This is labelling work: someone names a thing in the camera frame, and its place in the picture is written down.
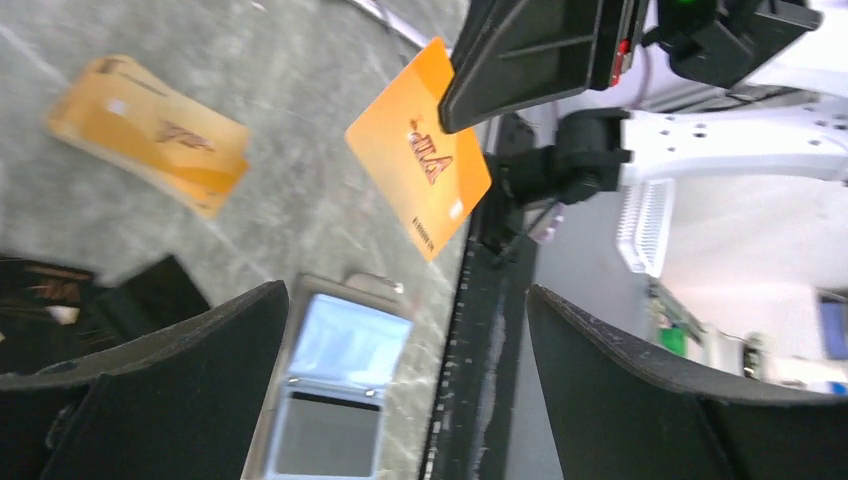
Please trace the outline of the single gold credit card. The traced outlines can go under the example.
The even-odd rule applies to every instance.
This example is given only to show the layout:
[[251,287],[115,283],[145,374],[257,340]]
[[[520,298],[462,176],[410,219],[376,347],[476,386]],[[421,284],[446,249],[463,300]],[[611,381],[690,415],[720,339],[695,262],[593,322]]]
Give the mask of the single gold credit card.
[[347,128],[345,140],[426,261],[435,259],[491,185],[476,133],[443,131],[454,77],[434,38]]

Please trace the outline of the grey card holder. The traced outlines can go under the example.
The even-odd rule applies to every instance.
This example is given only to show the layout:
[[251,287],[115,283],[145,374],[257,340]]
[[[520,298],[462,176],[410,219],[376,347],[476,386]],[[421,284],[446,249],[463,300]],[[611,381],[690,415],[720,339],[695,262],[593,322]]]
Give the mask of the grey card holder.
[[386,394],[413,329],[404,286],[297,277],[245,479],[374,479]]

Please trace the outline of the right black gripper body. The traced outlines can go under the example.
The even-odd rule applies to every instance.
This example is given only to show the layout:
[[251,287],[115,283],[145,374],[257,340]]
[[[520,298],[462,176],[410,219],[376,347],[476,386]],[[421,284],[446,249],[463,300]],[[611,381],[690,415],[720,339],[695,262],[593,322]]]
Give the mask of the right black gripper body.
[[677,76],[729,88],[823,23],[823,13],[804,1],[658,1],[656,25],[647,28],[650,5],[602,3],[594,90],[616,86],[635,50],[654,44]]

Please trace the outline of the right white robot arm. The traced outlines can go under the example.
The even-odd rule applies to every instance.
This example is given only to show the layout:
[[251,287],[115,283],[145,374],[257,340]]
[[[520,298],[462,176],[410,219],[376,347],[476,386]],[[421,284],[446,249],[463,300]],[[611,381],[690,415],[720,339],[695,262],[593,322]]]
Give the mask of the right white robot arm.
[[687,176],[847,177],[847,5],[843,1],[474,1],[439,105],[444,131],[613,87],[638,46],[678,77],[821,94],[810,106],[663,115],[574,112],[554,143],[494,160],[494,187],[524,208]]

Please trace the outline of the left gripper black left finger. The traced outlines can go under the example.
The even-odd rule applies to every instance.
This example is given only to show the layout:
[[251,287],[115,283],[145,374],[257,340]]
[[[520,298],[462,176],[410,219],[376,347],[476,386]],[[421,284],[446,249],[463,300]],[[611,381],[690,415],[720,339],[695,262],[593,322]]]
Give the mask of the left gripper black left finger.
[[5,479],[237,479],[288,314],[281,281],[31,375],[1,378]]

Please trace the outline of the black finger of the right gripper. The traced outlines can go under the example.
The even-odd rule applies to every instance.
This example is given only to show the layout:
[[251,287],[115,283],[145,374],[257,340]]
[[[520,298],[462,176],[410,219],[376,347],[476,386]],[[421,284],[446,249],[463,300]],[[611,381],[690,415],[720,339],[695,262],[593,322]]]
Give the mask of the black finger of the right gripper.
[[606,4],[594,0],[472,1],[451,53],[443,130],[572,96],[593,83]]

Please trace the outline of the black card wallet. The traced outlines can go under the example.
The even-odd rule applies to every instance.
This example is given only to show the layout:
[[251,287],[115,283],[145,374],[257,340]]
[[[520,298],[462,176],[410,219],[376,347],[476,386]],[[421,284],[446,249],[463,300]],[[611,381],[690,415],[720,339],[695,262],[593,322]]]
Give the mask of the black card wallet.
[[1,258],[1,371],[27,375],[208,311],[173,255],[103,285],[96,272]]

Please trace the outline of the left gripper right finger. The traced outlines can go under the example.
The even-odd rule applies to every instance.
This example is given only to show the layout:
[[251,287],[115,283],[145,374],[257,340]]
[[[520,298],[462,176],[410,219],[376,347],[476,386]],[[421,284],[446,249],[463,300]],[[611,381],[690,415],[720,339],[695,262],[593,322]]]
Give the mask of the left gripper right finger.
[[843,479],[845,397],[724,373],[534,285],[527,319],[567,479]]

